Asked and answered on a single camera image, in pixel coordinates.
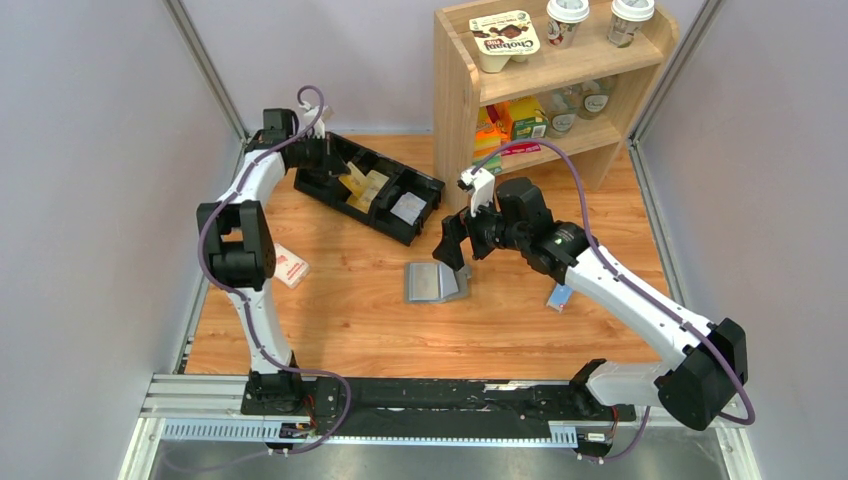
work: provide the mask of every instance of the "black tray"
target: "black tray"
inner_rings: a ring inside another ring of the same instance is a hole
[[[365,175],[372,169],[377,170],[389,177],[388,181],[371,202],[367,214],[345,203],[350,197],[350,190],[337,178],[329,175],[298,169],[294,188],[409,246],[412,240],[421,234],[424,222],[433,210],[439,208],[445,183],[340,135],[327,135],[335,152],[341,155],[345,162],[353,162]],[[407,192],[426,202],[426,206],[412,225],[391,212],[401,195]]]

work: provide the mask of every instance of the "yogurt cup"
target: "yogurt cup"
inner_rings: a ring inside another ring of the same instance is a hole
[[[629,47],[636,32],[654,16],[654,0],[614,0],[607,40],[618,48]]]
[[[550,0],[547,10],[548,43],[559,48],[570,47],[580,22],[589,18],[589,1]]]
[[[480,49],[480,69],[487,73],[500,72],[510,59],[523,62],[539,50],[539,37],[523,10],[472,18],[468,27]]]

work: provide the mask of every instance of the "shelf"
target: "shelf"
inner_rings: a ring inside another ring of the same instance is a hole
[[[551,141],[572,156],[589,189],[598,189],[612,162],[625,147],[639,112],[650,97],[671,58],[680,31],[677,22],[656,5],[654,16],[642,25],[633,43],[616,48],[607,41],[610,0],[586,0],[591,14],[579,27],[569,48],[547,43],[545,0],[473,0],[436,10],[433,30],[433,170],[448,185],[468,168],[474,156],[474,136],[481,106],[618,75],[615,91],[604,114],[578,120],[571,132]],[[500,73],[485,73],[477,65],[480,51],[469,31],[469,20],[511,10],[524,10],[540,37],[539,51],[527,62],[507,63]],[[555,160],[553,152],[509,155],[502,158],[505,173]],[[443,202],[458,210],[468,203],[460,189],[445,188]]]
[[[642,32],[627,48],[616,48],[607,41],[610,8],[611,3],[593,4],[592,13],[580,25],[574,44],[569,48],[549,45],[546,39],[548,16],[544,13],[533,15],[531,11],[533,27],[541,42],[539,51],[527,62],[507,63],[500,73],[485,73],[478,68],[480,105],[662,63],[663,53]],[[480,50],[467,29],[466,25],[464,31],[458,29],[457,32],[462,32],[459,37],[476,65]]]
[[[595,148],[618,143],[621,134],[605,115],[594,120],[583,120],[578,118],[574,122],[571,131],[562,138],[548,138],[556,146],[560,147],[569,155],[586,152]],[[558,160],[559,155],[553,150],[542,147],[542,151],[533,153],[518,153],[501,157],[503,171],[501,173],[514,172],[522,168],[532,167],[540,163]]]

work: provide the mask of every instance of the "wooden tabletop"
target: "wooden tabletop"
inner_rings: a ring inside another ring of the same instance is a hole
[[[425,173],[430,136],[355,136],[351,140]],[[499,179],[527,176],[554,218],[582,224],[574,183],[562,162]],[[448,304],[406,304],[404,265],[430,261],[441,237],[433,213],[411,247],[294,190],[290,174],[265,209],[271,235],[310,263],[294,290],[274,280],[283,332],[302,367],[347,376],[568,379],[587,361],[650,362],[659,357],[603,308],[574,294],[564,312],[545,307],[554,281],[530,269],[518,252],[496,250],[472,264],[471,296]],[[447,181],[445,188],[456,188]],[[629,159],[589,192],[593,233],[624,265],[667,291],[642,196]],[[211,288],[186,373],[244,374],[247,343],[227,297]]]

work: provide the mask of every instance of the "blue package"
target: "blue package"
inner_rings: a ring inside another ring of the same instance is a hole
[[[557,284],[554,287],[554,291],[551,292],[551,296],[548,298],[547,306],[553,308],[559,313],[562,313],[562,310],[568,303],[568,299],[571,298],[572,293],[574,293],[574,289],[571,287]]]

